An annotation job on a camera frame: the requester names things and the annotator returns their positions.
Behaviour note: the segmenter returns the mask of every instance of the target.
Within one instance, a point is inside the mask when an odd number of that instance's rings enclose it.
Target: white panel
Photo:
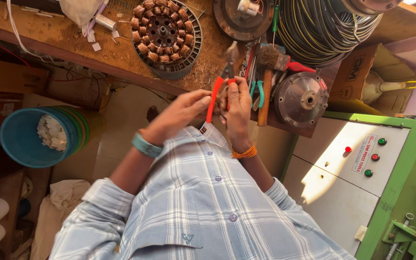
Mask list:
[[[283,184],[328,237],[355,255],[360,241],[354,235],[368,226],[378,197],[295,156]]]
[[[319,120],[311,139],[299,137],[293,154],[381,197],[409,131],[404,128],[323,117]],[[370,141],[373,149],[364,161],[365,170],[373,171],[372,177],[366,177],[362,170],[352,170],[357,165],[356,160],[361,158],[358,153],[367,134],[376,137]],[[388,140],[386,145],[377,143],[380,138]],[[345,152],[347,146],[352,148],[352,152]],[[380,155],[379,161],[375,162],[370,158],[374,153]]]

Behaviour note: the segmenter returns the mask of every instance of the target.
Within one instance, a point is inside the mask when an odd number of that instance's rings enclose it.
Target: hand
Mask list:
[[[221,110],[219,119],[226,126],[232,148],[238,153],[246,152],[251,147],[251,139],[248,135],[251,97],[245,78],[235,77],[235,83],[224,88],[219,106]]]
[[[143,131],[147,142],[163,146],[166,139],[177,135],[198,114],[208,109],[211,91],[199,89],[180,95]]]

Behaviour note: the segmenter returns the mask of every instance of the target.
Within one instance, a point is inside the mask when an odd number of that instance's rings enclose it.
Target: floor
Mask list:
[[[135,85],[116,83],[121,88],[112,94],[105,112],[105,132],[97,136],[80,152],[54,166],[51,183],[66,179],[84,179],[89,182],[108,177],[131,148],[136,130],[146,127],[147,110],[156,106],[162,111],[168,106],[164,99],[170,95]],[[27,95],[25,107],[63,104],[37,95]],[[215,119],[213,124],[226,136],[223,125]],[[250,135],[255,141],[258,154],[271,175],[280,177],[294,135],[274,128],[258,127],[250,121]]]

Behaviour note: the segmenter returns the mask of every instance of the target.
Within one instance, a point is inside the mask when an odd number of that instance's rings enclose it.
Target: green machine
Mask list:
[[[358,260],[416,260],[416,118],[327,111],[281,181]]]

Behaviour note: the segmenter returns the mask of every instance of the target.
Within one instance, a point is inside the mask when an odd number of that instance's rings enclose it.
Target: wooden hammer handle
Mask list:
[[[269,112],[270,89],[272,86],[272,69],[265,69],[263,74],[264,104],[259,109],[258,126],[267,126],[267,114]]]

